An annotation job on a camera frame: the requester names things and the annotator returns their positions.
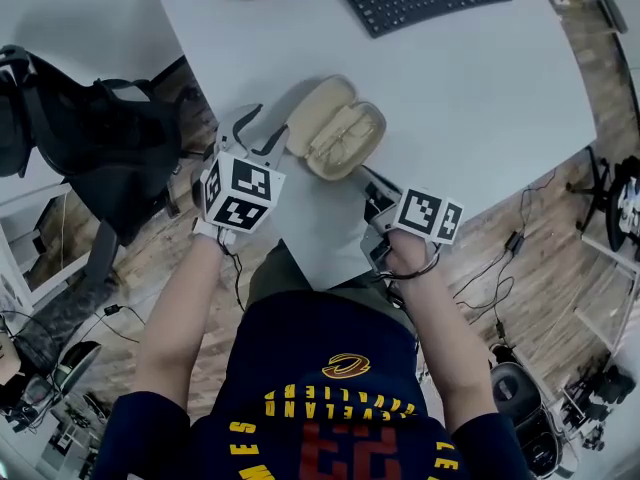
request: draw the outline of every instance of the white table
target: white table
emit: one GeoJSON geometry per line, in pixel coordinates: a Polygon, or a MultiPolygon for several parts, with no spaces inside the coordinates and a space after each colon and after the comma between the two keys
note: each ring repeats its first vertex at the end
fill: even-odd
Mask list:
{"type": "MultiPolygon", "coordinates": [[[[547,0],[513,0],[371,39],[344,0],[161,0],[216,116],[253,102],[275,130],[340,73],[384,113],[367,165],[466,206],[468,219],[596,138],[582,77],[547,0]]],[[[324,289],[368,270],[364,201],[285,155],[274,221],[324,289]]]]}

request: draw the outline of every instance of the wooden floor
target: wooden floor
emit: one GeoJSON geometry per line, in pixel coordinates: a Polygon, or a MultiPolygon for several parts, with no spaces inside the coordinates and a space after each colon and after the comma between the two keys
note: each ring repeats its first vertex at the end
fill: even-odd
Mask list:
{"type": "MultiPolygon", "coordinates": [[[[626,68],[611,36],[602,33],[607,25],[597,8],[565,11],[562,15],[597,124],[598,140],[594,148],[610,161],[620,161],[637,153],[640,145],[626,68]]],[[[161,85],[159,92],[169,98],[187,83],[195,82],[188,66],[184,66],[161,85]]],[[[184,140],[189,147],[202,148],[212,140],[215,120],[204,100],[190,104],[183,117],[184,140]]],[[[521,154],[526,161],[526,151],[521,154]]],[[[122,288],[115,302],[131,305],[143,318],[149,314],[159,291],[189,244],[191,223],[196,216],[188,182],[192,167],[185,162],[183,170],[174,179],[174,195],[182,210],[180,217],[170,220],[164,212],[158,215],[116,263],[122,288]]],[[[540,180],[532,180],[532,186],[540,186],[552,176],[553,173],[548,173],[540,180]]],[[[497,306],[509,342],[522,350],[554,390],[559,389],[569,376],[575,375],[577,368],[591,356],[605,352],[598,339],[573,316],[573,309],[588,301],[593,305],[597,296],[599,306],[595,310],[611,313],[628,289],[626,283],[620,282],[620,276],[613,275],[611,263],[579,240],[575,221],[586,211],[587,200],[568,194],[565,191],[568,181],[591,183],[586,153],[576,153],[558,166],[549,186],[532,193],[530,207],[525,204],[525,211],[529,208],[531,211],[526,226],[527,239],[520,254],[503,274],[503,279],[513,276],[515,284],[510,296],[497,306]]],[[[500,254],[512,231],[522,228],[520,201],[520,193],[516,193],[465,224],[455,246],[441,261],[454,292],[500,254]]],[[[36,284],[47,272],[59,268],[62,207],[62,200],[57,201],[42,225],[49,251],[34,269],[32,278],[36,284]]],[[[96,229],[95,219],[88,215],[77,197],[70,194],[64,225],[65,264],[89,249],[96,229]]],[[[272,240],[262,237],[242,251],[245,266],[241,280],[243,297],[252,271],[260,264],[271,243],[272,240]]],[[[465,300],[472,306],[491,300],[498,269],[495,267],[472,284],[458,300],[465,300]]],[[[193,373],[189,397],[192,417],[211,409],[224,380],[229,351],[241,318],[233,294],[234,276],[228,264],[193,373]]],[[[474,329],[487,343],[497,340],[493,312],[480,316],[481,310],[463,307],[463,311],[469,321],[475,321],[474,329]]],[[[141,325],[131,314],[114,315],[109,323],[127,336],[140,336],[141,325]]],[[[102,325],[97,326],[91,336],[104,343],[104,349],[83,384],[100,398],[113,401],[126,393],[131,385],[135,344],[115,336],[102,325]]]]}

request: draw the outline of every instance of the hand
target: hand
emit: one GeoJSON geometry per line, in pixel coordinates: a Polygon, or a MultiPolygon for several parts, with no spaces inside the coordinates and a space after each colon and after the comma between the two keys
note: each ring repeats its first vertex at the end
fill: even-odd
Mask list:
{"type": "Polygon", "coordinates": [[[398,275],[408,275],[427,266],[429,255],[424,238],[401,229],[389,232],[391,252],[387,256],[387,266],[398,275]]]}

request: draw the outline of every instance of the person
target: person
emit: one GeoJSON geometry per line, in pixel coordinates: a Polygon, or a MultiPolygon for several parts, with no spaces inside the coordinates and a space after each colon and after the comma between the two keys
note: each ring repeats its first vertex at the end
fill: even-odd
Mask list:
{"type": "MultiPolygon", "coordinates": [[[[389,236],[395,273],[427,264],[423,239],[389,236]]],[[[162,291],[94,479],[530,478],[496,410],[488,350],[437,268],[399,283],[407,315],[366,276],[312,291],[282,243],[251,280],[211,414],[190,426],[189,379],[223,258],[215,239],[195,236],[162,291]],[[416,330],[446,430],[416,378],[416,330]]]]}

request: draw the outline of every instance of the yellow lettering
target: yellow lettering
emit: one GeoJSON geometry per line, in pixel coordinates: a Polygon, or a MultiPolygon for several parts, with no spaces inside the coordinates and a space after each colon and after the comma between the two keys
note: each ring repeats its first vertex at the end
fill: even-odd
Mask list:
{"type": "Polygon", "coordinates": [[[238,473],[240,473],[242,480],[275,480],[264,464],[243,469],[242,471],[238,471],[238,473]]]}
{"type": "Polygon", "coordinates": [[[258,455],[257,444],[252,444],[251,446],[231,444],[229,448],[231,449],[231,455],[258,455]]]}
{"type": "Polygon", "coordinates": [[[305,403],[307,409],[307,418],[312,419],[313,415],[316,412],[316,403],[315,402],[307,402],[305,403]]]}
{"type": "Polygon", "coordinates": [[[284,417],[285,418],[293,418],[293,411],[295,409],[295,402],[285,402],[284,403],[284,417]]]}
{"type": "Polygon", "coordinates": [[[238,423],[237,421],[233,421],[231,425],[229,425],[229,430],[231,430],[231,432],[253,434],[256,431],[256,426],[251,423],[238,423]]]}
{"type": "Polygon", "coordinates": [[[435,467],[444,469],[458,469],[458,463],[455,460],[436,459],[435,467]]]}

